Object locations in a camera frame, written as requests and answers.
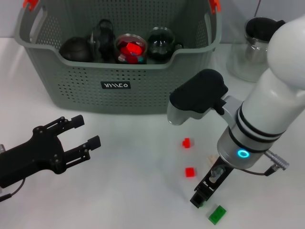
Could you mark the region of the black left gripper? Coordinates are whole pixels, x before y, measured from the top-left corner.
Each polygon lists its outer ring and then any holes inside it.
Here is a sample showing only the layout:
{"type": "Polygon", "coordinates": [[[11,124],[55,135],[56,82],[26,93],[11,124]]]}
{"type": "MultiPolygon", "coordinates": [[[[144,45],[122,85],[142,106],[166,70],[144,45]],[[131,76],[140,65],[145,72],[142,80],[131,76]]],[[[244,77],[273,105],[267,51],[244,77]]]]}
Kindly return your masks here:
{"type": "Polygon", "coordinates": [[[64,152],[57,137],[84,125],[82,115],[66,119],[64,116],[33,131],[29,141],[0,154],[0,187],[6,188],[41,170],[62,174],[66,169],[90,160],[89,151],[101,146],[97,135],[86,143],[64,152]]]}

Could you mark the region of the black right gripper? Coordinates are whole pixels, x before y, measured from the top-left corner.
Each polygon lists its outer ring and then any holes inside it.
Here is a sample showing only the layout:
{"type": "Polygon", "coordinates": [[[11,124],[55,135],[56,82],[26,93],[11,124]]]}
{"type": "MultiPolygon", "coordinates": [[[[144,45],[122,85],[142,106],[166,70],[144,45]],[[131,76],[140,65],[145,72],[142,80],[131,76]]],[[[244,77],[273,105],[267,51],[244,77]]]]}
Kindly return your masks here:
{"type": "Polygon", "coordinates": [[[212,168],[194,189],[195,192],[190,202],[196,207],[201,208],[207,198],[210,198],[214,191],[230,175],[233,168],[228,165],[221,157],[218,157],[212,168]]]}

